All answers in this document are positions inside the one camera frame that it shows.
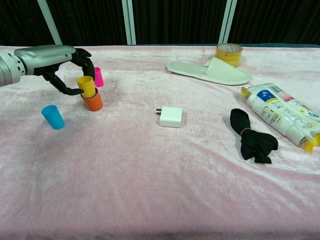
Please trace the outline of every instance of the pink cup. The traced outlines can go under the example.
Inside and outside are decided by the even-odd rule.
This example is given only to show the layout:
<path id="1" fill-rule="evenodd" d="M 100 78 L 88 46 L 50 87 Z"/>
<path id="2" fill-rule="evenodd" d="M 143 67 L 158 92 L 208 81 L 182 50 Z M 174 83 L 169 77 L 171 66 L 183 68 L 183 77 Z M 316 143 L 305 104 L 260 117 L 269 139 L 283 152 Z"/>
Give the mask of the pink cup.
<path id="1" fill-rule="evenodd" d="M 95 74 L 95 79 L 94 79 L 95 86 L 97 88 L 103 87 L 104 86 L 104 79 L 102 78 L 100 67 L 94 68 L 94 74 Z"/>

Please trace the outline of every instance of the blue cup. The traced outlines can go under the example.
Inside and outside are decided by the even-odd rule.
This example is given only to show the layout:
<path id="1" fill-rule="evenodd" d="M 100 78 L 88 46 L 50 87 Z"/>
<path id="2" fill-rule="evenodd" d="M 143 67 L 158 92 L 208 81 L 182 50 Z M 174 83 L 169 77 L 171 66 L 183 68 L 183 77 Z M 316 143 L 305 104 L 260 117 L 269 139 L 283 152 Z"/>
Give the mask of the blue cup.
<path id="1" fill-rule="evenodd" d="M 60 115 L 56 105 L 48 105 L 44 107 L 41 113 L 53 129 L 58 130 L 64 127 L 65 121 Z"/>

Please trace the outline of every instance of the black cloth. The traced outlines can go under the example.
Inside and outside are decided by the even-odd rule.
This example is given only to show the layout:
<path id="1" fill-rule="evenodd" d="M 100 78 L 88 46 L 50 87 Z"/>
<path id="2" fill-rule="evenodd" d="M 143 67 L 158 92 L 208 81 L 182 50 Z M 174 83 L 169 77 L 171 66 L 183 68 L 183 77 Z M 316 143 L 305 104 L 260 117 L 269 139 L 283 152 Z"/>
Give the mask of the black cloth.
<path id="1" fill-rule="evenodd" d="M 255 157 L 255 163 L 272 163 L 268 155 L 272 150 L 278 149 L 278 141 L 274 136 L 251 130 L 248 114 L 238 108 L 231 110 L 230 123 L 233 130 L 241 136 L 241 155 L 245 160 Z"/>

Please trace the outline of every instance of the white slipper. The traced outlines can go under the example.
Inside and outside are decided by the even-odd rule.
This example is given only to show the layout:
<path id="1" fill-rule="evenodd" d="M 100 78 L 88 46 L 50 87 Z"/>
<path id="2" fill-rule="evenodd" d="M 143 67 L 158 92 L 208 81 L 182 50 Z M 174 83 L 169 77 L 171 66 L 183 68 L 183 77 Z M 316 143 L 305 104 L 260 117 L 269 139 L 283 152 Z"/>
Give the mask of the white slipper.
<path id="1" fill-rule="evenodd" d="M 235 68 L 216 57 L 204 65 L 173 61 L 167 64 L 167 68 L 173 73 L 224 85 L 242 85 L 252 80 L 249 72 Z"/>

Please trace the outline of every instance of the yellow cup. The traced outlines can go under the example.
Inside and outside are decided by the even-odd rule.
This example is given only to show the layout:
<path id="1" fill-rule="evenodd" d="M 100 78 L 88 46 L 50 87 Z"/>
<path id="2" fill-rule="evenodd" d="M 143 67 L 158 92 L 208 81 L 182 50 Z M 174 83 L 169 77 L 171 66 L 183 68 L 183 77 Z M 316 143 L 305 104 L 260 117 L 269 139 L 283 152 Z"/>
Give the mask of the yellow cup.
<path id="1" fill-rule="evenodd" d="M 88 99 L 96 95 L 94 79 L 91 76 L 82 76 L 76 80 L 79 88 L 83 90 L 82 97 Z"/>

